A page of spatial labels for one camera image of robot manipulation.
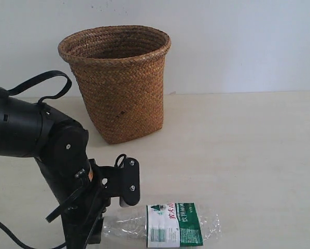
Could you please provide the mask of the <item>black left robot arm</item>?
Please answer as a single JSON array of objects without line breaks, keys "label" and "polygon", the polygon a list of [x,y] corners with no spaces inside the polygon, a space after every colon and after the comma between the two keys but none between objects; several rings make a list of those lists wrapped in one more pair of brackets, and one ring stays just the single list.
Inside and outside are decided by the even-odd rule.
[{"label": "black left robot arm", "polygon": [[105,208],[100,172],[86,154],[89,134],[75,119],[44,102],[15,99],[0,88],[0,156],[34,158],[59,205],[67,248],[85,248]]}]

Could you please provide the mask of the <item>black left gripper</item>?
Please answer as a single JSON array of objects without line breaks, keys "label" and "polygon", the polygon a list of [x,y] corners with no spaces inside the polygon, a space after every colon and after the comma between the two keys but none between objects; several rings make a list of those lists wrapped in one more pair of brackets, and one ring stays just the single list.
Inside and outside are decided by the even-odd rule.
[{"label": "black left gripper", "polygon": [[59,248],[86,248],[100,244],[103,213],[110,206],[108,183],[110,166],[99,166],[94,159],[62,159],[59,161],[61,188],[59,201],[65,242]]}]

